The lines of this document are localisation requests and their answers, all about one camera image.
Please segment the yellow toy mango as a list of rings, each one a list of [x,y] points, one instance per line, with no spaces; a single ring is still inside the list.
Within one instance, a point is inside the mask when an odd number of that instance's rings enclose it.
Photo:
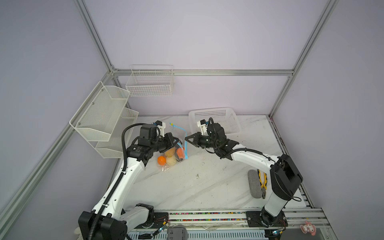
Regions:
[[[167,158],[171,158],[171,157],[174,157],[175,156],[175,152],[176,152],[176,148],[173,147],[169,150],[167,150],[164,154]]]

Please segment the clear zip top bag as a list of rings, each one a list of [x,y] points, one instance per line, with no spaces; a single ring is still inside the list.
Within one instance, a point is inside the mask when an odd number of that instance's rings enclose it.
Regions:
[[[186,155],[186,158],[185,158],[184,160],[188,159],[188,144],[185,142],[185,137],[187,137],[187,135],[188,135],[187,131],[186,131],[185,129],[183,129],[183,128],[177,126],[177,125],[175,125],[174,123],[169,123],[169,126],[170,126],[170,130],[169,130],[169,132],[172,133],[174,137],[177,137],[177,138],[180,139],[180,141],[178,142],[178,144],[175,146],[176,150],[177,150],[177,148],[181,148],[181,147],[183,147],[184,150],[185,150],[185,155]],[[182,161],[184,161],[184,160],[180,161],[180,160],[178,159],[178,157],[177,157],[177,155],[176,155],[176,152],[175,152],[175,157],[176,157],[177,160],[178,160],[178,163],[177,163],[177,164],[179,164],[179,163],[181,163]],[[164,165],[164,166],[160,166],[160,165],[158,164],[158,162],[157,162],[157,165],[158,165],[158,167],[160,167],[160,168],[162,169],[163,172],[166,172],[167,170],[169,170],[170,168],[173,167],[173,166],[170,167],[170,166],[168,166],[167,164]]]

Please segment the orange toy fruit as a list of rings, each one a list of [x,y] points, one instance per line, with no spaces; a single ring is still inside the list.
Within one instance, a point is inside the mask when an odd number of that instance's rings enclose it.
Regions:
[[[176,155],[180,161],[184,160],[186,158],[185,150],[183,147],[177,148]]]
[[[164,166],[167,163],[167,159],[164,156],[159,156],[157,162],[160,166]]]

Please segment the cream toy pear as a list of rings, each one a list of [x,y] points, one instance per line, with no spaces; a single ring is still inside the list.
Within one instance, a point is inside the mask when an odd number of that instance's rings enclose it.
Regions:
[[[174,166],[175,164],[178,163],[178,160],[175,156],[171,156],[171,157],[166,157],[166,164],[168,166]]]

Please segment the white plastic basket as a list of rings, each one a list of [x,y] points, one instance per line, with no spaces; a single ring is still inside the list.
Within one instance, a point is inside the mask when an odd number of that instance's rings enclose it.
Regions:
[[[198,126],[201,120],[208,121],[213,118],[215,123],[219,123],[224,128],[226,135],[238,134],[241,132],[241,125],[232,108],[213,108],[204,110],[194,110],[189,112],[190,129],[192,133],[200,132]]]

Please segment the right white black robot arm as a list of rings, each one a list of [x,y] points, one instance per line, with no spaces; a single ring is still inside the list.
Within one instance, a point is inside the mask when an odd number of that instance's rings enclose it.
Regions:
[[[289,201],[300,201],[295,193],[303,177],[290,156],[272,156],[247,148],[227,138],[224,128],[218,123],[204,124],[201,132],[185,137],[185,141],[197,148],[213,149],[220,159],[241,162],[267,174],[272,193],[260,213],[262,226],[273,226]]]

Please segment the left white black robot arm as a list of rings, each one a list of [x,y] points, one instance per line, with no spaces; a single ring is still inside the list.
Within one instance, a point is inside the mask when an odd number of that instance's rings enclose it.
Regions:
[[[144,124],[132,145],[126,146],[124,129],[121,134],[123,163],[102,199],[90,212],[84,211],[78,220],[85,240],[124,240],[127,233],[137,227],[152,227],[155,210],[151,205],[136,204],[130,211],[125,201],[138,175],[145,169],[154,153],[164,153],[174,148],[179,139],[172,133],[162,134],[159,127]]]

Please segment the white two-tier mesh shelf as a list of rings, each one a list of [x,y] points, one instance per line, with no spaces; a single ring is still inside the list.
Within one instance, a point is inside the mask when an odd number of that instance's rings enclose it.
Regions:
[[[104,159],[123,157],[122,131],[139,113],[128,108],[130,92],[99,82],[69,121],[70,126]]]

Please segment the grey felt eraser block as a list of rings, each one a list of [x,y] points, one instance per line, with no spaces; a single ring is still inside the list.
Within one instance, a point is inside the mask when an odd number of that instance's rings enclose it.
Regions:
[[[255,199],[261,199],[262,188],[260,184],[260,177],[257,170],[248,171],[248,181],[249,181],[251,196]]]

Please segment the grey power adapter box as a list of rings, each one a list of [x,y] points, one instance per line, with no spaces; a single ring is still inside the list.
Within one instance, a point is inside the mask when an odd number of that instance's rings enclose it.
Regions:
[[[169,227],[167,231],[167,240],[188,240],[188,231],[186,227],[182,225]]]

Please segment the pink plush toy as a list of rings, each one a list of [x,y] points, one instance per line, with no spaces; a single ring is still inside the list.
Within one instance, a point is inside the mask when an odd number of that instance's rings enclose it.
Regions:
[[[317,232],[316,226],[309,221],[305,221],[304,224],[300,225],[300,229],[303,234],[310,234],[311,236],[315,236]]]

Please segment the yellow handled pliers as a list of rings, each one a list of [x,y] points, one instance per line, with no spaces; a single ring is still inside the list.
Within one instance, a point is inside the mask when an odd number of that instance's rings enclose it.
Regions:
[[[260,185],[261,185],[261,191],[262,191],[262,198],[265,199],[267,195],[267,183],[268,183],[268,177],[267,174],[258,170]]]

